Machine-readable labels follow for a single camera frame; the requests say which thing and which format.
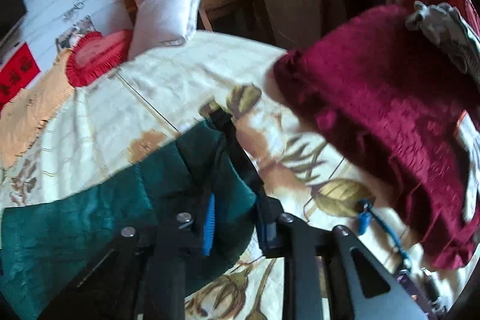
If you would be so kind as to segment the cream floral bed quilt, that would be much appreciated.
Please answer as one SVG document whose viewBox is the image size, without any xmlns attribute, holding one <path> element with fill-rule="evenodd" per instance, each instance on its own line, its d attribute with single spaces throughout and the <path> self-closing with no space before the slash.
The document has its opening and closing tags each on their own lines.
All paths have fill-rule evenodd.
<svg viewBox="0 0 480 320">
<path fill-rule="evenodd" d="M 270 73 L 283 50 L 219 33 L 151 49 L 75 88 L 28 150 L 1 167 L 1 206 L 51 203 L 99 184 L 179 137 L 216 109 L 233 116 L 267 193 L 314 227 L 354 227 L 372 196 L 419 279 L 428 263 L 389 206 L 391 189 L 352 165 L 298 118 Z"/>
</svg>

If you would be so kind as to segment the dark red velvet blanket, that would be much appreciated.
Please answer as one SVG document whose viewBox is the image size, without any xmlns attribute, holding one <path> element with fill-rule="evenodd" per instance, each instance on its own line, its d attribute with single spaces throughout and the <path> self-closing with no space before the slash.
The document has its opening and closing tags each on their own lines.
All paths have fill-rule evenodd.
<svg viewBox="0 0 480 320">
<path fill-rule="evenodd" d="M 374 7 L 272 68 L 293 111 L 391 186 L 392 208 L 438 269 L 465 266 L 479 219 L 462 217 L 469 157 L 454 137 L 479 120 L 479 90 L 397 5 Z"/>
</svg>

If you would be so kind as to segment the yellow frilled pillow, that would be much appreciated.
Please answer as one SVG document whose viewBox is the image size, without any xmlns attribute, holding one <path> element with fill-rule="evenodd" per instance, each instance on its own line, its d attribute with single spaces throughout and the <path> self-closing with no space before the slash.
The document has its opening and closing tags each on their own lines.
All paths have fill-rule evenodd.
<svg viewBox="0 0 480 320">
<path fill-rule="evenodd" d="M 75 89 L 66 76 L 71 49 L 58 53 L 52 68 L 34 86 L 22 89 L 1 110 L 1 167 L 11 167 L 39 137 Z"/>
</svg>

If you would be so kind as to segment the white pillow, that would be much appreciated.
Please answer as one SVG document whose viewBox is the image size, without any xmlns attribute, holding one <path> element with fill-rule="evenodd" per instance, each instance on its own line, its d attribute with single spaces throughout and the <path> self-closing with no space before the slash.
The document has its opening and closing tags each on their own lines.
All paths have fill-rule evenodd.
<svg viewBox="0 0 480 320">
<path fill-rule="evenodd" d="M 149 49 L 183 46 L 197 30 L 200 0 L 138 0 L 128 59 Z"/>
</svg>

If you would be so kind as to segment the red banner with characters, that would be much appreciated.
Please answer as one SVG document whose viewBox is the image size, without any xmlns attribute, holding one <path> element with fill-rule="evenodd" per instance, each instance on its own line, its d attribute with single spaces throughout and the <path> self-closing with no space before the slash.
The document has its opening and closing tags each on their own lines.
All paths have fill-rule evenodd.
<svg viewBox="0 0 480 320">
<path fill-rule="evenodd" d="M 40 73 L 40 69 L 26 43 L 18 48 L 0 73 L 0 108 Z"/>
</svg>

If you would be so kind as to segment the grey white garment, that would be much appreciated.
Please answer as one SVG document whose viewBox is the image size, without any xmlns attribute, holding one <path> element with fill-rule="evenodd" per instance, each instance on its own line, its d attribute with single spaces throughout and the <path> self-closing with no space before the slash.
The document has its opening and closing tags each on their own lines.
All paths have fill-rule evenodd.
<svg viewBox="0 0 480 320">
<path fill-rule="evenodd" d="M 427 6 L 414 2 L 414 12 L 405 22 L 411 31 L 421 31 L 450 58 L 463 74 L 479 86 L 479 35 L 464 20 L 456 7 L 448 3 Z"/>
</svg>

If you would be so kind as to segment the framed photo at headboard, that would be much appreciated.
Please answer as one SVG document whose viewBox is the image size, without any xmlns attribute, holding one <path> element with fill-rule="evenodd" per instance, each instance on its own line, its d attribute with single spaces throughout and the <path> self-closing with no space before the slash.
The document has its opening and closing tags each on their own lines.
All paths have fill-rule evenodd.
<svg viewBox="0 0 480 320">
<path fill-rule="evenodd" d="M 82 37 L 94 31 L 95 26 L 91 20 L 91 17 L 86 15 L 86 17 L 78 20 L 72 25 L 72 27 L 64 31 L 55 39 L 57 52 L 60 53 L 64 49 L 74 48 Z"/>
</svg>

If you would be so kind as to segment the red heart-shaped cushion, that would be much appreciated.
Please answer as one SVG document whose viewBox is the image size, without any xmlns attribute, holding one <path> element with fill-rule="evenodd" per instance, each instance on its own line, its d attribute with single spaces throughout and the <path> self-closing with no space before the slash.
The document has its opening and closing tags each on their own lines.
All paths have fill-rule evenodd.
<svg viewBox="0 0 480 320">
<path fill-rule="evenodd" d="M 120 30 L 104 37 L 100 32 L 89 32 L 72 49 L 65 74 L 75 88 L 92 84 L 103 74 L 118 67 L 127 59 L 132 30 Z"/>
</svg>

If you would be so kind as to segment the wall-mounted black television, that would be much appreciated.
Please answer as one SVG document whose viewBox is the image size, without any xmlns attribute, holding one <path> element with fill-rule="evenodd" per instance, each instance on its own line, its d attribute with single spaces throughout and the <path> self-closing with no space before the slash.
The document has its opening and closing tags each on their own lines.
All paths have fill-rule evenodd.
<svg viewBox="0 0 480 320">
<path fill-rule="evenodd" d="M 0 39 L 1 45 L 18 28 L 27 14 L 24 0 L 0 0 Z"/>
</svg>

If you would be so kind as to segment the dark green quilted jacket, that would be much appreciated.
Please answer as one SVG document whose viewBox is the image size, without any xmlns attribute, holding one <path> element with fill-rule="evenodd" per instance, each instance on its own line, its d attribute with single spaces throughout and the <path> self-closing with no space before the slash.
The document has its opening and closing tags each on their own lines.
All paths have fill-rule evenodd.
<svg viewBox="0 0 480 320">
<path fill-rule="evenodd" d="M 211 254 L 187 268 L 194 293 L 228 271 L 254 230 L 255 193 L 235 170 L 226 139 L 210 121 L 117 172 L 56 202 L 12 207 L 1 216 L 1 293 L 21 319 L 36 319 L 122 228 L 156 226 L 215 197 Z"/>
</svg>

